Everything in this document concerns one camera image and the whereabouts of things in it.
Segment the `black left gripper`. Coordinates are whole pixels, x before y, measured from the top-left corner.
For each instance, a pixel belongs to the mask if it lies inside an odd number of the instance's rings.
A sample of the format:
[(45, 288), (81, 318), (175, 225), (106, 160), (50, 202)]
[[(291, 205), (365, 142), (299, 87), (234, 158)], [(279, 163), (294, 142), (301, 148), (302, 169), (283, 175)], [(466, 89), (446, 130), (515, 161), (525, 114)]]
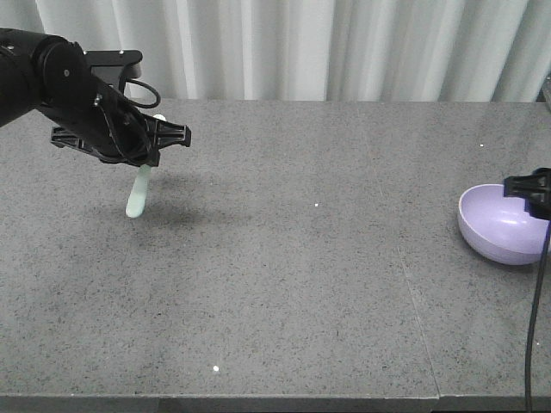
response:
[(158, 150), (172, 145), (190, 147), (191, 130), (142, 114), (124, 95), (98, 77), (84, 105), (54, 102), (39, 111), (59, 126), (51, 131), (52, 145), (98, 157), (106, 163), (158, 166)]

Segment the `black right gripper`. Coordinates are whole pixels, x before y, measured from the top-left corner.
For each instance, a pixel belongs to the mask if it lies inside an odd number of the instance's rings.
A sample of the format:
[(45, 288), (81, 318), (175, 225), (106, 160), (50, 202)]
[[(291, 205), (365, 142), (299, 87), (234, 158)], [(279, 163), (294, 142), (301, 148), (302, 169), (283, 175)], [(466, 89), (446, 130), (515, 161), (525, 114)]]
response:
[(539, 168), (528, 176), (504, 179), (504, 197), (524, 200), (524, 211), (535, 219), (550, 220), (550, 168)]

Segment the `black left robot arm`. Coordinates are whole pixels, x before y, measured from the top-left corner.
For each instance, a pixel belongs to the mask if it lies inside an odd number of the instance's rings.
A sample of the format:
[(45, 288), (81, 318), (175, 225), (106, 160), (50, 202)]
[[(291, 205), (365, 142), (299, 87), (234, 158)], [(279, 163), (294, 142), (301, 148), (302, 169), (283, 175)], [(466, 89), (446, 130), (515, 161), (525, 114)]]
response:
[(139, 84), (138, 50), (84, 51), (63, 37), (1, 31), (1, 123), (38, 110), (56, 126), (50, 141), (103, 163), (159, 164), (160, 150), (190, 146), (187, 126), (143, 114), (124, 94)]

